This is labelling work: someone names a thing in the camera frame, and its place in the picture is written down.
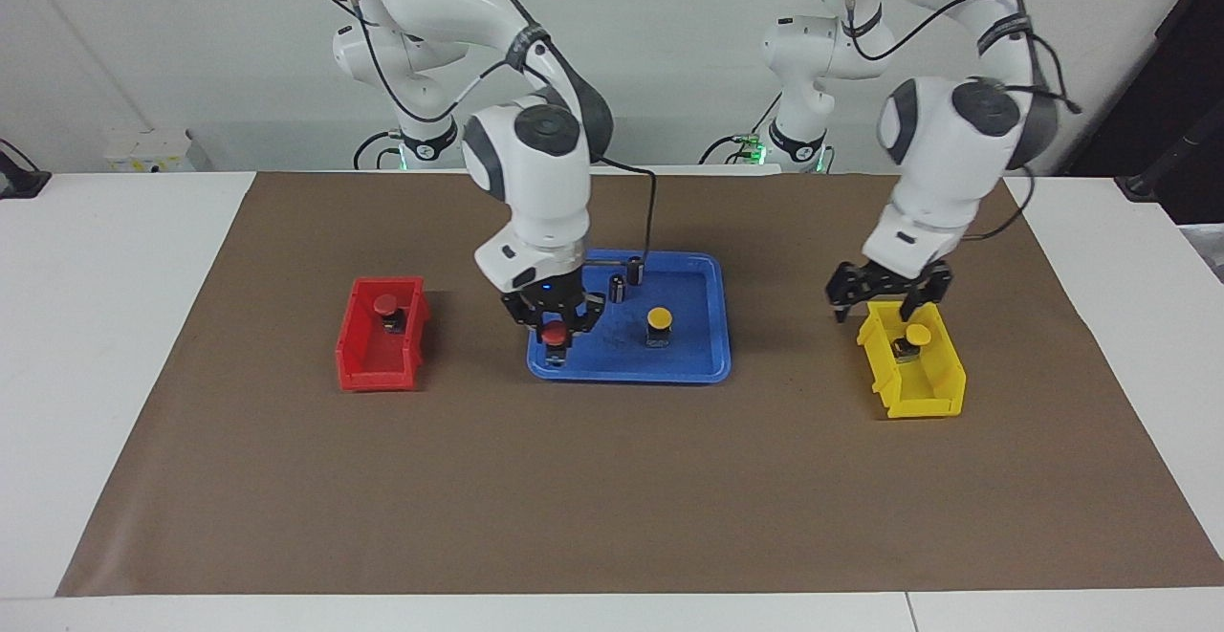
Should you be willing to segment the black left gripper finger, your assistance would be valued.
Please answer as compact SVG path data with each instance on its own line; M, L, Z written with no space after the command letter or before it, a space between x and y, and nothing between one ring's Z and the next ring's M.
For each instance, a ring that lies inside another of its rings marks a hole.
M905 301L898 310L903 322L927 304L939 304L949 292L953 273L949 262L931 262L916 278L905 282Z
M845 323L854 305L867 300L864 277L862 267L856 263L840 263L830 276L825 293L838 325Z

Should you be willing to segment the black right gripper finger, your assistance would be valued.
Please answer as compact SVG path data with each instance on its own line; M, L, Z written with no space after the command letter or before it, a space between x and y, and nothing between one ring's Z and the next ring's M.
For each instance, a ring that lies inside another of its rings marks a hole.
M569 348L580 333L590 333L599 318L606 310L606 296L586 295L580 307L568 307L564 311L564 326L567 331L564 345Z
M542 340L541 329L546 325L546 310L529 296L503 296L502 304L510 318L532 331L535 340Z

